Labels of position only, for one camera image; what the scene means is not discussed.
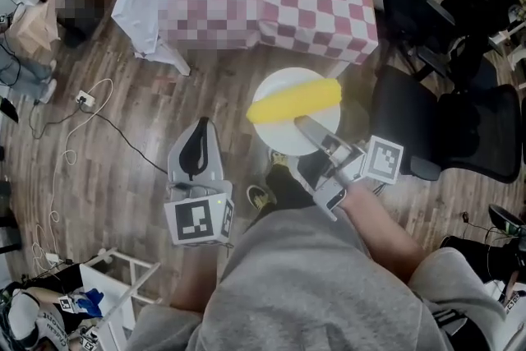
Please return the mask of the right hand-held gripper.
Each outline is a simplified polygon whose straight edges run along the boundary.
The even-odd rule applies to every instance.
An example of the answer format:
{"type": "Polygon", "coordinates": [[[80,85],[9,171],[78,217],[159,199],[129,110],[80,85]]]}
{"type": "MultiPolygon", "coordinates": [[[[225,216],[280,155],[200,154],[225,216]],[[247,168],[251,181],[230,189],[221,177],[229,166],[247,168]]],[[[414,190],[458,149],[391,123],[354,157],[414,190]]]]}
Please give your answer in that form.
{"type": "Polygon", "coordinates": [[[314,190],[313,200],[331,220],[337,220],[335,209],[346,197],[351,183],[363,178],[390,185],[397,181],[404,153],[401,145],[378,136],[372,136],[365,148],[349,144],[307,115],[295,118],[294,124],[329,158],[329,169],[314,190]]]}

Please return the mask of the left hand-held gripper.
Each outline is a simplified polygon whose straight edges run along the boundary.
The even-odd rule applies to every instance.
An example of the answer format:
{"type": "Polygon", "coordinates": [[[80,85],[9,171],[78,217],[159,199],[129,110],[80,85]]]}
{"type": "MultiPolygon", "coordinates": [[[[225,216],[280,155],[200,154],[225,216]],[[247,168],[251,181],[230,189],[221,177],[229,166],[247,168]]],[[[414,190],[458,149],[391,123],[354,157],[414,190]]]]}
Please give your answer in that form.
{"type": "Polygon", "coordinates": [[[224,179],[219,138],[202,117],[183,130],[168,153],[169,200],[164,203],[172,243],[181,247],[229,247],[233,185],[224,179]],[[209,181],[194,183],[198,177],[209,181]]]}

